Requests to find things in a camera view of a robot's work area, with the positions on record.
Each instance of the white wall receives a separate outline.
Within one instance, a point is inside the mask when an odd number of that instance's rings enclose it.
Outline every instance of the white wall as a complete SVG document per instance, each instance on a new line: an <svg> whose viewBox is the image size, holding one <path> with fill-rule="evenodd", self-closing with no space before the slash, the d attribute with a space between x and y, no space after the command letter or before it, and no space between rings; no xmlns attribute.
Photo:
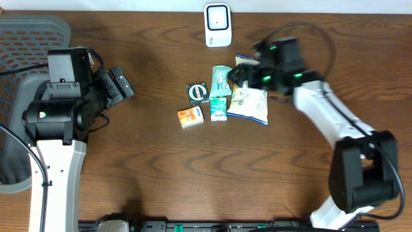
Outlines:
<svg viewBox="0 0 412 232"><path fill-rule="evenodd" d="M208 0L0 0L5 10L202 12ZM226 0L233 12L412 14L412 0Z"/></svg>

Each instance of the wire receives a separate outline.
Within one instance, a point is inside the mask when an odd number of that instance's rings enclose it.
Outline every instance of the wire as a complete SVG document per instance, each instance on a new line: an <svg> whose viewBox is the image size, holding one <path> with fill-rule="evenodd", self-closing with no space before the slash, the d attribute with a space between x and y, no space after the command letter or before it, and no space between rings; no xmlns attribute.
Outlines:
<svg viewBox="0 0 412 232"><path fill-rule="evenodd" d="M48 176L47 176L47 171L46 168L44 167L43 163L40 161L38 156L27 146L27 144L14 132L12 132L10 129L8 129L5 125L0 123L0 128L5 131L9 136L11 136L13 139L15 139L20 145L22 145L28 152L29 156L33 158L33 160L36 162L38 165L41 175L43 177L43 197L42 197L42 204L41 204L41 216L40 216L40 232L44 231L44 225L46 222L46 208L47 208L47 193L48 193Z"/></svg>
<svg viewBox="0 0 412 232"><path fill-rule="evenodd" d="M46 63L46 64L36 64L36 65L33 65L33 66L29 66L29 67L19 68L17 70L0 72L0 76L11 75L11 74L19 73L19 72L25 72L25 71L36 69L36 68L44 68L44 67L47 67L48 65L49 65L48 63Z"/></svg>
<svg viewBox="0 0 412 232"><path fill-rule="evenodd" d="M307 22L295 22L295 23L289 23L286 25L283 25L279 27L278 29L274 30L271 34L266 36L262 41L268 41L271 37L274 35L278 34L279 32L283 31L286 28L290 28L293 26L311 26L312 28L317 29L323 36L324 40L328 43L329 45L329 64L326 67L326 71L323 74L324 79L326 79L327 76L329 76L330 72L333 70L333 67L335 66L336 62L336 47L333 39L330 37L329 33L323 29L321 26L315 24L315 23L307 23Z"/></svg>
<svg viewBox="0 0 412 232"><path fill-rule="evenodd" d="M360 218L361 216L359 215L355 215L352 219L350 219L349 221L347 221L343 226L341 226L338 230L339 231L343 231L345 229L347 229L348 227L352 226L353 223L356 222L356 220L358 220L358 218Z"/></svg>
<svg viewBox="0 0 412 232"><path fill-rule="evenodd" d="M103 126L101 126L101 127L99 127L99 128L89 130L89 133L98 131L98 130L102 129L103 127L107 126L107 125L110 123L109 116L105 115L104 113L100 113L99 116L102 117L103 119L106 119L106 120L107 120L107 123L105 123Z"/></svg>
<svg viewBox="0 0 412 232"><path fill-rule="evenodd" d="M370 135L368 135L362 128L360 128L356 122L354 122L353 120L351 120L347 115L345 115L329 98L327 92L324 90L324 85L323 82L321 82L321 89L323 91L323 96L324 98L351 124L351 126L353 126L355 129L357 129L359 132L361 132L366 138L370 137ZM405 201L406 201L406 197L405 197L405 189L404 189L404 185L402 183L402 180L400 179L399 173L397 171L397 169L395 168L395 166L393 165L392 161L389 158L389 155L378 145L378 144L373 144L373 148L375 148L380 155L382 156L382 158L388 163L391 171L393 172L395 179L397 180L397 184L399 187L399 191L400 191L400 204L399 204L399 208L397 210L397 212L394 215L391 216L380 216L380 215L373 215L370 213L358 213L357 216L351 220L351 222L347 223L345 226L343 226L341 229L347 228L348 226L350 226L353 222L355 222L358 218L360 217L370 217L370 218L375 218L375 219L381 219L381 220L393 220L397 217L399 217L399 215L402 214L404 208L405 208Z"/></svg>

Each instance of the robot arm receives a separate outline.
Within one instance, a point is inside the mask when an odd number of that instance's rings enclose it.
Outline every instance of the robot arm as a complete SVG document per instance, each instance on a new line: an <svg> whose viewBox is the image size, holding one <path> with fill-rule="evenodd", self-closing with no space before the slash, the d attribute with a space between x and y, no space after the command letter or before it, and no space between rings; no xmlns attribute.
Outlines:
<svg viewBox="0 0 412 232"><path fill-rule="evenodd" d="M95 73L89 54L100 62ZM94 50L50 50L48 63L50 82L42 100L33 101L23 113L25 140L46 167L49 180L42 218L43 178L31 159L29 231L72 232L78 230L80 171L95 118L134 90L119 66L103 72L103 61Z"/></svg>
<svg viewBox="0 0 412 232"><path fill-rule="evenodd" d="M289 96L334 149L330 169L331 196L310 215L313 227L343 229L358 217L398 195L394 172L384 150L397 169L397 145L388 131L376 132L356 117L332 92L329 84L313 70L307 70L295 37L255 45L260 64L239 64L228 73L238 86L274 90ZM373 160L362 167L361 159Z"/></svg>

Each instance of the wood grain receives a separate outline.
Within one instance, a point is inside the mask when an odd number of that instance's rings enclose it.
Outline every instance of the wood grain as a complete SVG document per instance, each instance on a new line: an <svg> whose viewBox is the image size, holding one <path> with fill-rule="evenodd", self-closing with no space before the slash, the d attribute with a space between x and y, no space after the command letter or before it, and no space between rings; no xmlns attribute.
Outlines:
<svg viewBox="0 0 412 232"><path fill-rule="evenodd" d="M71 26L72 46L96 49L106 67L121 65L136 95L108 115L111 124L90 136L80 180L81 220L112 212L169 220L272 220L307 217L329 195L332 151L315 126L289 104L268 102L269 125L230 118L181 129L189 108L186 84L206 81L212 67L234 66L236 53L293 21L325 27L338 58L329 82L342 101L376 130L398 140L400 174L412 191L412 16L232 14L233 41L207 48L203 14L145 12L5 12L57 15ZM323 70L324 41L294 28L307 65ZM388 202L374 213L388 215ZM1 231L27 231L30 191L0 195ZM381 231L410 231L404 214L380 222Z"/></svg>

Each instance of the green packet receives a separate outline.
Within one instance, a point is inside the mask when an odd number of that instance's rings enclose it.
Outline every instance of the green packet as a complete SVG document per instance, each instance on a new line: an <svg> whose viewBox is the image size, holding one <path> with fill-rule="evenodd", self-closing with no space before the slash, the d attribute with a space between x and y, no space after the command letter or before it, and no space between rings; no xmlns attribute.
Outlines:
<svg viewBox="0 0 412 232"><path fill-rule="evenodd" d="M213 67L210 97L224 97L232 94L232 90L230 90L227 80L227 73L231 70L231 67L224 65L217 65Z"/></svg>
<svg viewBox="0 0 412 232"><path fill-rule="evenodd" d="M226 97L211 98L212 122L227 121L226 102Z"/></svg>

